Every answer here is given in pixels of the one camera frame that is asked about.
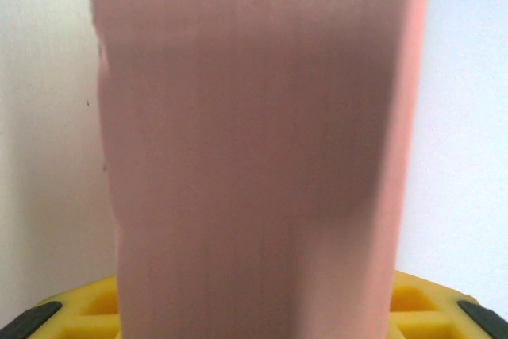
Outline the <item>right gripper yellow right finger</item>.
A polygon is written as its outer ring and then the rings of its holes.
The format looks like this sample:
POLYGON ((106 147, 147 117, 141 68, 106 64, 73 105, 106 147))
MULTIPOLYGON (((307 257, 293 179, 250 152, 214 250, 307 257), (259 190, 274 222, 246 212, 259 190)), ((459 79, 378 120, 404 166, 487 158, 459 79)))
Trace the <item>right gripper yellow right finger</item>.
POLYGON ((396 271, 387 339, 508 339, 508 321, 470 295, 396 271))

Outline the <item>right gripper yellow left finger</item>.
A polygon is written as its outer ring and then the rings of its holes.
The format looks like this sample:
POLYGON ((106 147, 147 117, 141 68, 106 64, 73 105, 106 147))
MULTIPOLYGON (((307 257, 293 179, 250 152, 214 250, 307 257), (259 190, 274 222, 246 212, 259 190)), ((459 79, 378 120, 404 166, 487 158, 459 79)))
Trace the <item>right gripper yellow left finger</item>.
POLYGON ((0 339, 121 339, 116 278, 37 303, 1 328, 0 339))

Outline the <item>pink cardboard box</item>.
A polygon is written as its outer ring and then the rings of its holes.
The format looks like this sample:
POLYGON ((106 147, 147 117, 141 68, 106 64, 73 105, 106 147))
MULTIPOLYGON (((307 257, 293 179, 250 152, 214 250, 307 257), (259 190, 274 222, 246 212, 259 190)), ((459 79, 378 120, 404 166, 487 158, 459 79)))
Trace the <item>pink cardboard box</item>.
POLYGON ((387 339, 427 0, 91 0, 121 339, 387 339))

